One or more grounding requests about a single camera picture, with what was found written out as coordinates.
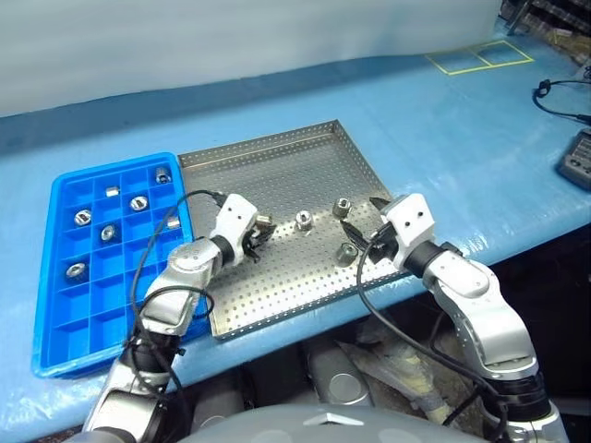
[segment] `cable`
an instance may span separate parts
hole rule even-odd
[[[428,338],[428,347],[434,353],[437,353],[439,356],[443,358],[450,358],[451,357],[445,353],[442,353],[437,347],[435,346],[435,339],[437,338],[437,332],[440,329],[441,321],[445,318],[445,312],[440,311],[440,314],[437,316],[437,320],[435,320],[435,324],[433,325],[433,329],[431,330],[431,335]],[[453,423],[453,420],[458,418],[474,401],[478,398],[481,393],[480,388],[476,388],[472,391],[469,397],[467,397],[464,401],[462,401],[453,411],[450,413],[447,418],[443,421],[444,426],[449,426]]]
[[[539,99],[543,99],[544,97],[546,97],[549,94],[552,86],[563,85],[566,83],[577,83],[577,84],[582,84],[582,85],[591,85],[591,81],[584,81],[584,80],[550,81],[549,79],[546,79],[546,80],[540,81],[539,85],[532,93],[532,100],[534,101],[534,105],[546,113],[559,115],[561,117],[573,118],[574,120],[578,120],[582,123],[586,123],[587,125],[591,125],[591,115],[589,115],[589,114],[562,113],[559,111],[554,111],[552,109],[549,109],[546,106],[544,106],[542,103],[539,102]]]
[[[507,427],[507,405],[505,402],[500,398],[499,393],[496,389],[494,389],[483,377],[481,377],[476,372],[463,367],[459,362],[454,361],[452,358],[444,358],[438,353],[433,353],[429,348],[423,346],[418,341],[414,340],[413,338],[406,335],[400,329],[398,329],[393,323],[391,323],[372,303],[370,303],[368,297],[366,296],[365,289],[363,287],[363,282],[361,281],[361,277],[363,275],[363,267],[365,265],[366,260],[368,259],[369,251],[372,247],[375,246],[377,243],[377,238],[374,237],[369,241],[368,247],[363,251],[361,258],[359,259],[359,264],[357,265],[357,274],[356,274],[356,286],[357,291],[359,292],[359,297],[361,301],[366,306],[371,314],[373,314],[381,323],[396,334],[402,341],[406,344],[412,346],[416,350],[420,351],[424,355],[428,356],[432,360],[444,365],[448,369],[471,379],[478,387],[482,388],[483,390],[488,391],[497,401],[497,405],[499,410],[501,411],[501,417],[497,427],[495,428],[490,441],[497,441],[505,432]]]
[[[470,394],[470,396],[465,399],[464,401],[462,401],[460,403],[460,405],[455,408],[452,413],[450,413],[447,418],[445,420],[443,420],[442,425],[444,426],[449,426],[453,423],[453,420],[455,420],[456,418],[458,418],[460,416],[460,414],[462,414],[466,409],[468,409],[468,407],[474,403],[474,401],[480,396],[480,388],[476,388],[472,391],[472,394]]]
[[[205,189],[191,191],[191,192],[185,194],[184,196],[182,196],[180,199],[178,199],[176,204],[173,207],[171,207],[168,211],[166,211],[166,213],[163,216],[163,219],[160,221],[160,223],[158,223],[158,225],[156,226],[156,229],[154,230],[154,233],[151,235],[150,239],[148,240],[148,245],[146,246],[146,250],[141,255],[141,257],[139,259],[138,269],[136,270],[136,273],[133,276],[133,281],[131,283],[131,289],[130,289],[130,294],[129,294],[129,298],[131,300],[131,308],[133,309],[134,316],[135,316],[134,327],[138,327],[140,338],[142,340],[144,340],[146,343],[148,343],[150,350],[151,350],[154,358],[158,361],[158,364],[160,365],[160,367],[162,367],[168,373],[170,378],[173,380],[173,383],[175,384],[175,387],[176,387],[176,395],[178,396],[178,399],[181,402],[183,415],[185,417],[185,421],[187,424],[187,432],[190,431],[192,420],[191,420],[191,415],[190,415],[190,411],[188,408],[187,399],[185,398],[185,393],[183,392],[183,386],[182,386],[180,380],[178,379],[178,376],[176,375],[176,372],[174,371],[174,369],[170,366],[170,364],[167,362],[167,360],[163,357],[162,353],[158,349],[158,346],[151,339],[149,332],[145,329],[145,327],[143,325],[143,322],[140,321],[141,311],[138,308],[136,292],[138,291],[139,276],[141,275],[141,271],[143,270],[143,267],[146,263],[148,255],[150,254],[151,250],[153,249],[153,247],[156,243],[156,239],[158,238],[158,235],[163,231],[166,221],[168,220],[169,217],[171,217],[175,213],[175,211],[178,209],[178,207],[183,202],[185,202],[188,198],[196,196],[196,195],[201,195],[201,194],[208,195],[208,196],[212,197],[218,205],[222,205],[223,201],[225,200],[225,196],[223,194],[217,193],[217,192],[211,192],[211,191],[208,191]],[[178,289],[172,289],[172,288],[180,288],[180,287],[181,286],[165,287],[165,288],[161,288],[160,290],[155,291],[154,293],[151,293],[150,295],[148,295],[148,297],[146,297],[146,300],[144,301],[144,306],[147,304],[148,301],[153,299],[153,297],[156,297],[156,296],[166,293],[166,292],[176,291]],[[183,288],[182,290],[205,293],[203,290],[201,290],[199,288],[192,288],[190,286],[182,286],[182,288]],[[131,343],[132,343],[132,340],[129,340],[127,342],[127,346],[131,346]],[[166,401],[167,400],[166,396],[163,395],[159,390],[157,390],[149,382],[147,382],[146,379],[139,372],[133,350],[131,352],[130,362],[131,362],[131,370],[133,371],[134,375],[138,379],[139,384],[144,389],[146,389],[150,394],[152,394],[154,397],[156,397],[159,401]]]

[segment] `blue table surface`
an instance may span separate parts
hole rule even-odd
[[[543,43],[512,42],[536,61],[448,77],[423,56],[371,58],[0,119],[0,441],[82,423],[104,381],[30,371],[45,217],[61,173],[338,118],[392,193],[423,193],[439,239],[472,258],[498,262],[588,223],[591,196],[555,172],[582,126],[530,98],[541,79],[570,78],[576,66]],[[591,97],[563,88],[546,101],[588,113]],[[386,306],[419,292],[407,278],[371,298]],[[350,296],[234,340],[195,340],[175,366],[195,382],[366,314]]]

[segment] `blue plastic tray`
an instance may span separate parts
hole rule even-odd
[[[157,167],[165,167],[172,181],[158,184]],[[117,186],[119,195],[107,197]],[[32,354],[32,370],[39,377],[75,376],[107,365],[121,353],[134,320],[129,288],[148,239],[164,213],[185,194],[173,154],[155,154],[64,174],[52,187]],[[148,198],[149,206],[135,212],[129,200]],[[74,215],[91,212],[91,223],[77,226]],[[148,256],[137,292],[143,300],[154,278],[166,267],[170,251],[193,239],[187,205],[179,207],[181,227],[166,227]],[[104,243],[101,229],[113,224],[115,240]],[[89,267],[87,278],[71,281],[66,269],[78,262]],[[201,300],[196,314],[206,310]],[[209,330],[208,320],[194,320],[186,338]]]

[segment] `perforated metal sheet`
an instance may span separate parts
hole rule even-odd
[[[214,337],[228,338],[264,326],[350,293],[356,262],[335,266],[334,254],[347,238],[332,216],[337,198],[353,204],[348,220],[363,233],[381,226],[369,197],[391,198],[338,121],[179,156],[186,191],[216,189],[241,194],[278,225],[257,250],[261,261],[246,259],[211,282],[215,299]],[[217,208],[189,202],[193,233],[211,231]],[[295,227],[295,216],[309,210],[314,228]],[[368,262],[365,281],[395,276],[391,263]]]

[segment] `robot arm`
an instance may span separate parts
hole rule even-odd
[[[223,268],[240,264],[245,253],[252,256],[251,239],[267,239],[274,230],[268,217],[262,218],[264,223],[259,227],[258,216],[257,208],[245,198],[229,195],[210,238],[200,238],[177,247],[170,254],[166,269],[151,284],[148,294],[171,286],[205,289]],[[94,431],[96,437],[84,437],[85,434],[78,437],[95,441],[93,439],[100,436],[105,438],[104,441],[113,439],[118,443],[158,439],[165,404],[162,396],[155,393],[166,391],[170,380],[166,366],[172,364],[179,351],[180,339],[187,332],[199,297],[199,293],[174,290],[148,299],[140,311],[139,321],[161,350],[165,365],[135,330],[130,345],[114,361],[99,400],[84,424],[83,432]]]
[[[399,270],[422,279],[450,316],[467,365],[483,377],[508,405],[511,441],[566,442],[556,407],[549,401],[534,346],[524,322],[501,295],[499,280],[488,267],[462,257],[450,244],[434,242],[434,221],[424,197],[411,194],[389,202],[371,199],[384,221],[374,236],[369,258],[389,258]],[[368,242],[343,223],[359,247]],[[499,422],[496,399],[483,395],[482,412]]]

